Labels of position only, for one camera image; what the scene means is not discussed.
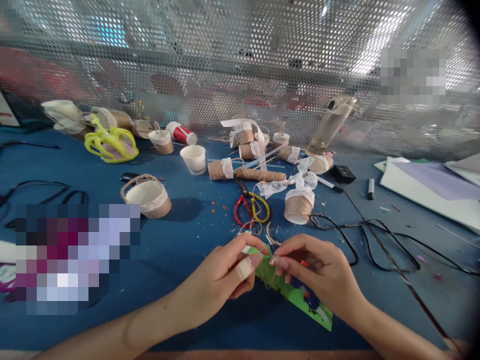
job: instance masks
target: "purple paper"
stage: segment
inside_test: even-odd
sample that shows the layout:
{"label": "purple paper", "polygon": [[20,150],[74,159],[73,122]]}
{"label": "purple paper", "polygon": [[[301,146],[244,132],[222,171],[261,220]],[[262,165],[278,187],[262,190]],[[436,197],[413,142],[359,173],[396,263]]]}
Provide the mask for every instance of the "purple paper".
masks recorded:
{"label": "purple paper", "polygon": [[464,180],[438,162],[394,162],[407,173],[445,200],[480,200],[480,187]]}

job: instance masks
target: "hand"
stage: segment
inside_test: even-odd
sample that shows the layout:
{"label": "hand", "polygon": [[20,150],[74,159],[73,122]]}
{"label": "hand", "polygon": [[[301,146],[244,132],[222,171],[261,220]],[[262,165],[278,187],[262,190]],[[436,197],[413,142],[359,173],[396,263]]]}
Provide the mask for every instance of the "hand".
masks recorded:
{"label": "hand", "polygon": [[[309,266],[300,264],[302,260]],[[368,303],[344,253],[331,242],[306,234],[293,236],[275,251],[270,264],[277,266],[277,275],[285,273],[286,283],[295,276],[310,287],[330,311],[350,325]]]}
{"label": "hand", "polygon": [[237,299],[253,289],[255,269],[263,257],[243,253],[247,245],[264,255],[270,254],[259,238],[242,233],[226,246],[216,247],[178,288],[167,295],[165,306],[172,314],[171,335],[202,325],[228,299]]}

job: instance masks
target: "green paper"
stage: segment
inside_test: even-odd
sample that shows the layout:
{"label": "green paper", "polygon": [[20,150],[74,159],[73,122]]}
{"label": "green paper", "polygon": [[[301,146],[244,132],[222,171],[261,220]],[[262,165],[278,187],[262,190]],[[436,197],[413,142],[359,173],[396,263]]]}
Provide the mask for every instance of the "green paper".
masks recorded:
{"label": "green paper", "polygon": [[[258,251],[255,247],[252,246],[247,253],[249,255],[252,255],[259,252],[260,251]],[[280,292],[280,294],[282,294],[289,302],[291,302],[293,305],[295,305],[297,308],[302,310],[305,314],[307,314],[309,317],[311,317],[313,320],[315,320],[317,323],[319,323],[325,329],[331,332],[333,320],[332,312],[322,303],[320,304],[320,308],[323,310],[323,313],[327,317],[327,321],[324,321],[324,319],[318,314],[318,312],[310,310],[309,305],[304,301],[304,293],[302,292],[302,290],[294,288],[290,284],[286,284],[285,277],[283,275],[275,275],[276,267],[269,264],[271,257],[272,252],[270,252],[269,256],[263,255],[263,260],[257,267],[255,275],[259,279],[261,279],[267,287]]]}

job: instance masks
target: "yellow plastic crown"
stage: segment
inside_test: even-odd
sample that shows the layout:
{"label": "yellow plastic crown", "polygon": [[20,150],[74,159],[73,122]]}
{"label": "yellow plastic crown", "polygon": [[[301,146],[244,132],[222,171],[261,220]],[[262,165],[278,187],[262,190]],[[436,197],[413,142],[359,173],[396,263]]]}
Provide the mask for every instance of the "yellow plastic crown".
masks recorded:
{"label": "yellow plastic crown", "polygon": [[109,164],[124,163],[133,160],[139,154],[132,133],[128,130],[112,126],[109,131],[100,124],[99,118],[90,115],[92,124],[97,126],[95,132],[85,135],[85,148]]}

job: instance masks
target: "red scissor handle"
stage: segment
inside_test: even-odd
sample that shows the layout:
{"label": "red scissor handle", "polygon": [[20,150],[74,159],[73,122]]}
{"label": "red scissor handle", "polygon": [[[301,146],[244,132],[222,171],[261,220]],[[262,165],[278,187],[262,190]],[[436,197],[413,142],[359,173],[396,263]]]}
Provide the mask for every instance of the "red scissor handle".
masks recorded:
{"label": "red scissor handle", "polygon": [[235,218],[235,221],[238,225],[241,227],[245,226],[247,229],[250,229],[252,227],[253,221],[250,222],[248,225],[245,225],[245,223],[240,220],[239,214],[238,214],[238,209],[240,203],[243,203],[245,205],[246,209],[248,210],[248,215],[250,215],[250,219],[253,220],[254,218],[254,213],[252,212],[252,209],[250,208],[249,202],[247,201],[247,198],[245,196],[240,196],[238,201],[235,203],[235,207],[233,208],[233,217]]}

